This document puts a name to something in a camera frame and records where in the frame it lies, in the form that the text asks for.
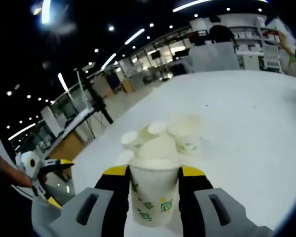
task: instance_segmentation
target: floor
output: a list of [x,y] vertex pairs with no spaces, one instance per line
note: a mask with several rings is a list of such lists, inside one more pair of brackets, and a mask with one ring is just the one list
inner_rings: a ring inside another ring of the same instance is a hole
[[[135,91],[133,93],[128,93],[128,94],[125,94],[123,91],[119,91],[118,94],[105,99],[108,113],[110,114],[113,120],[117,120],[128,109],[130,109],[132,106],[134,106],[136,103],[138,103],[144,97],[149,95],[154,89],[156,89],[162,84],[163,82],[155,81],[151,84],[146,85],[144,88],[142,88],[139,91]],[[92,128],[93,134],[97,138],[100,137],[105,132],[105,128],[110,126],[110,124],[107,122],[105,117],[99,113],[96,113],[93,116],[91,116],[88,121]],[[89,142],[91,142],[93,140],[93,137],[91,134],[89,134],[88,136],[89,136]],[[64,182],[54,173],[47,174],[46,184],[52,187],[56,187],[60,192],[74,194],[74,187],[73,187],[72,180],[69,180],[68,182]]]

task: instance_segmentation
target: linear ceiling light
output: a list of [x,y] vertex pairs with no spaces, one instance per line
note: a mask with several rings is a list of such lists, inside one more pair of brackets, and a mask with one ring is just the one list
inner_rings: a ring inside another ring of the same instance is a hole
[[33,127],[33,126],[35,126],[35,125],[36,125],[36,124],[33,123],[33,124],[31,124],[31,125],[29,125],[29,126],[23,128],[23,129],[21,129],[19,132],[16,132],[14,135],[12,135],[8,140],[10,141],[11,139],[17,137],[19,134],[23,133],[24,131],[28,130],[29,128],[31,128],[31,127]]
[[193,1],[193,2],[184,4],[182,6],[179,6],[179,7],[175,8],[175,9],[173,9],[173,12],[178,12],[178,11],[183,10],[185,8],[188,8],[190,6],[194,6],[196,4],[200,4],[200,3],[203,3],[203,2],[206,2],[206,1],[211,1],[211,0],[197,0],[197,1]]
[[142,28],[141,30],[139,30],[136,34],[134,34],[133,36],[131,36],[126,42],[125,45],[129,44],[131,41],[133,41],[135,38],[137,38],[140,34],[142,34],[144,32],[144,28]]
[[50,20],[50,5],[51,0],[43,0],[41,13],[41,21],[43,24],[48,23]]
[[116,54],[114,53],[112,56],[109,57],[109,59],[104,63],[104,65],[101,67],[102,70],[106,68],[106,66],[113,60],[113,58],[116,57]]
[[59,78],[59,81],[61,82],[63,89],[65,91],[68,91],[68,87],[67,87],[66,83],[64,82],[64,79],[63,79],[63,76],[61,73],[58,74],[58,78]]

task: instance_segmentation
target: black ceiling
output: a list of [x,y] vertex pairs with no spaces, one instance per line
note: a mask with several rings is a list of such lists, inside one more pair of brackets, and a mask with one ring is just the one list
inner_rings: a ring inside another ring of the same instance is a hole
[[[37,2],[10,1],[0,6],[0,101],[4,103],[0,113],[3,123],[11,126],[9,134],[31,124],[28,118],[40,114],[47,104],[44,100],[63,92],[56,76],[59,72],[71,86],[77,82],[74,68],[91,61],[96,62],[91,71],[97,71],[113,53],[117,52],[116,60],[122,54],[130,56],[149,41],[188,25],[195,13],[199,17],[226,14],[227,7],[231,8],[228,13],[258,13],[258,8],[270,16],[278,12],[274,5],[257,0],[215,0],[177,13],[172,10],[191,0],[51,0],[54,21],[46,26],[40,14],[31,12]],[[108,31],[109,24],[115,27],[113,32]],[[64,32],[69,27],[73,31]],[[146,30],[143,35],[124,46],[141,28]]]

